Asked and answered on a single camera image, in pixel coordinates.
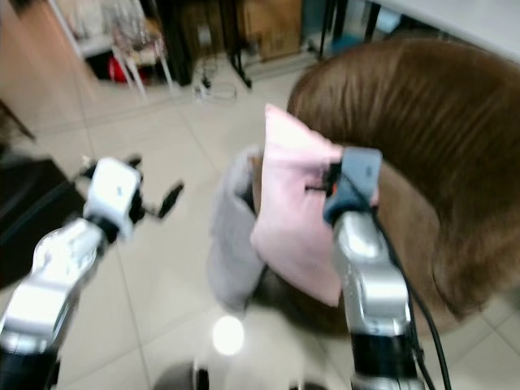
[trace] white table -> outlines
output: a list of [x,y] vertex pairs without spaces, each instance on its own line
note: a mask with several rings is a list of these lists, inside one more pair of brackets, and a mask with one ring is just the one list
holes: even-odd
[[520,0],[374,0],[520,63]]

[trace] cardboard box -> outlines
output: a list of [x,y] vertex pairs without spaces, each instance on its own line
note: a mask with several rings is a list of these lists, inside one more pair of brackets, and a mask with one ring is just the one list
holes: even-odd
[[300,28],[290,28],[262,34],[258,45],[258,51],[262,59],[275,59],[298,53],[301,48],[300,34]]
[[218,0],[189,2],[182,9],[182,30],[193,59],[224,51]]
[[242,0],[237,15],[240,33],[246,40],[273,31],[301,30],[301,0]]

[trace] chair leg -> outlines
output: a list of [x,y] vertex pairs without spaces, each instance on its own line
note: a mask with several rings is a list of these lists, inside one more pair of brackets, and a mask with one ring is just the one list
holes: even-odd
[[143,85],[143,80],[141,80],[141,76],[139,76],[139,71],[137,70],[136,62],[133,59],[129,59],[127,61],[128,69],[132,73],[133,79],[137,84],[137,89],[141,93],[141,96],[146,99],[146,91],[145,86]]
[[168,64],[163,55],[161,55],[161,64],[162,64],[162,69],[164,70],[164,75],[166,76],[168,88],[170,89],[170,92],[173,92],[173,80],[171,79],[170,69],[168,68]]
[[116,48],[112,48],[112,53],[114,54],[114,58],[117,61],[117,63],[119,64],[119,67],[123,71],[123,75],[124,75],[125,80],[127,81],[128,87],[133,88],[132,77],[130,77],[130,74],[128,73],[128,69],[124,64],[124,58],[121,55],[121,52]]

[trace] electrical cable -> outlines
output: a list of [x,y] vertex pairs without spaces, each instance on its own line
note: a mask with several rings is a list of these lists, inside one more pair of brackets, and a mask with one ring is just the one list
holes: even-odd
[[201,98],[204,102],[212,102],[217,104],[234,104],[237,99],[236,86],[231,82],[223,82],[215,84],[213,81],[219,71],[219,59],[217,56],[217,47],[215,39],[218,33],[212,31],[213,24],[211,23],[209,5],[204,6],[204,16],[206,19],[206,26],[210,30],[210,44],[211,44],[211,57],[206,56],[201,60],[201,71],[195,69],[195,74],[201,77],[201,86],[195,88],[195,94]]
[[[397,256],[397,252],[396,252],[395,248],[393,247],[392,242],[389,240],[387,233],[385,232],[383,226],[381,225],[381,222],[377,218],[377,214],[374,212],[374,209],[370,206],[370,203],[365,199],[365,197],[362,195],[359,188],[350,179],[350,177],[347,174],[345,174],[344,172],[341,172],[341,176],[344,177],[350,183],[350,185],[352,186],[357,197],[364,203],[366,210],[370,212],[370,215],[372,217],[372,220],[374,221],[375,226],[379,229],[379,231],[383,235],[383,238],[386,241],[387,246],[388,246],[388,254],[390,256],[390,260],[399,269],[399,271],[403,275],[403,279],[405,280],[406,288],[408,289],[409,295],[417,302],[417,305],[419,306],[419,309],[421,310],[422,314],[424,315],[424,318],[427,321],[428,327],[430,328],[431,337],[433,338],[433,342],[435,344],[435,351],[437,352],[437,357],[439,359],[440,371],[441,371],[442,379],[444,382],[444,389],[452,390],[451,382],[449,379],[448,364],[446,363],[446,357],[444,355],[444,350],[442,347],[442,343],[440,341],[439,331],[437,330],[435,322],[431,316],[430,310],[427,308],[427,306],[425,305],[422,298],[418,295],[414,286],[410,283],[410,280],[408,279],[408,276],[406,275],[405,270],[403,269],[401,261],[400,261],[399,257]],[[412,337],[412,344],[414,345],[415,357],[418,360],[419,369],[421,370],[422,376],[423,376],[425,382],[427,383],[428,388],[430,388],[430,390],[435,390],[435,386],[431,380],[431,376],[427,371],[426,365],[424,364],[424,356],[423,356],[424,352],[423,352],[422,348],[420,347],[420,343],[418,340],[417,326],[415,323],[415,315],[414,315],[414,305],[412,302],[409,303],[409,311],[410,311],[410,322],[411,322],[411,328],[412,328],[412,330],[410,331],[410,335]]]

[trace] blue gripper part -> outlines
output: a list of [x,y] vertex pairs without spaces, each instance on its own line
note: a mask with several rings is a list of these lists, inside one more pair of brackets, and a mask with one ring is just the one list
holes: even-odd
[[[383,156],[377,149],[346,148],[341,159],[341,174],[337,190],[325,201],[323,218],[332,225],[336,219],[349,210],[367,210],[372,194],[377,189]],[[347,179],[356,186],[364,197],[360,199]]]

